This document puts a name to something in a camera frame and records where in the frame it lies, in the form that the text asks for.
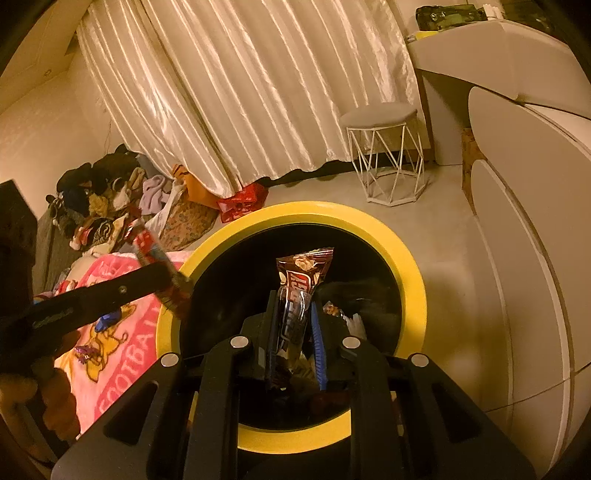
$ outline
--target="human hand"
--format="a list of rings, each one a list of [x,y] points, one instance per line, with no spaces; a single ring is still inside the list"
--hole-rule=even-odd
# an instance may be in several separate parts
[[[80,338],[78,332],[64,337],[56,357],[71,350]],[[36,445],[21,418],[17,405],[24,404],[35,396],[37,381],[20,375],[0,374],[0,415],[17,443],[38,460],[47,460],[43,448]],[[63,370],[53,369],[53,375],[41,385],[41,396],[46,405],[43,422],[61,440],[74,440],[80,433],[76,416],[76,398],[71,393],[70,382]]]

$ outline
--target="white wire stool frame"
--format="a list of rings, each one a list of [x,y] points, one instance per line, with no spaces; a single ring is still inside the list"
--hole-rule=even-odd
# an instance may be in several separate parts
[[[402,140],[400,144],[400,150],[398,152],[398,158],[396,158],[393,155],[392,151],[390,150],[389,146],[387,145],[381,134],[382,130],[397,127],[402,127]],[[363,153],[361,146],[359,145],[359,141],[355,136],[355,132],[371,132],[371,146],[369,147],[369,158],[367,157],[368,154]],[[418,158],[416,162],[413,162],[413,158],[410,155],[404,143],[407,134],[413,141],[414,147],[417,149]],[[417,201],[417,199],[421,196],[423,190],[427,186],[427,183],[425,181],[425,158],[423,156],[423,145],[421,143],[421,135],[419,134],[418,129],[416,140],[406,122],[403,122],[401,124],[386,125],[384,127],[375,128],[347,127],[347,137],[349,139],[349,159],[351,162],[353,162],[353,166],[355,167],[355,171],[357,172],[357,177],[361,182],[361,185],[363,186],[363,191],[365,192],[365,199],[368,202],[380,203],[382,205],[392,207],[395,205],[402,205],[403,203]],[[376,137],[384,147],[385,154],[390,160],[392,167],[381,167],[380,169],[378,169],[378,152],[374,151],[374,147],[377,146]],[[357,163],[355,162],[353,146],[355,146],[357,149],[359,165],[357,165]],[[404,170],[402,168],[404,151],[406,151],[407,157],[410,160],[412,170]],[[380,186],[378,182],[378,178],[386,175],[396,175],[394,179],[394,185],[392,186],[389,195],[386,194],[386,192],[384,192],[383,188]],[[398,184],[398,178],[400,175],[414,177],[416,179],[414,182],[414,190],[413,193],[409,196],[403,197],[401,199],[395,199],[394,192],[396,189],[396,185]]]

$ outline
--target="red bag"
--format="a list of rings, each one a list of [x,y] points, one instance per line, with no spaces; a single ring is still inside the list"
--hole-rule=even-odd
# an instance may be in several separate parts
[[[260,210],[265,204],[269,189],[259,183],[251,183],[233,197],[218,200],[222,223],[228,223],[247,213]]]

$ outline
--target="cardboard box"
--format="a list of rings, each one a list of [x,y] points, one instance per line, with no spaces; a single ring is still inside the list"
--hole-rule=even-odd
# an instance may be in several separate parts
[[[480,151],[480,148],[478,148],[472,129],[465,128],[462,131],[462,190],[474,213],[476,211],[474,210],[474,201],[472,200],[470,173],[472,172],[472,165],[474,165],[476,160],[486,160],[486,157]]]

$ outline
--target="ceiling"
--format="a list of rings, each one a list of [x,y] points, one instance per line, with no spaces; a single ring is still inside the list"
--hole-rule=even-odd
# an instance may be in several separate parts
[[[57,0],[43,13],[0,76],[0,113],[35,87],[67,70],[74,34],[91,0]]]

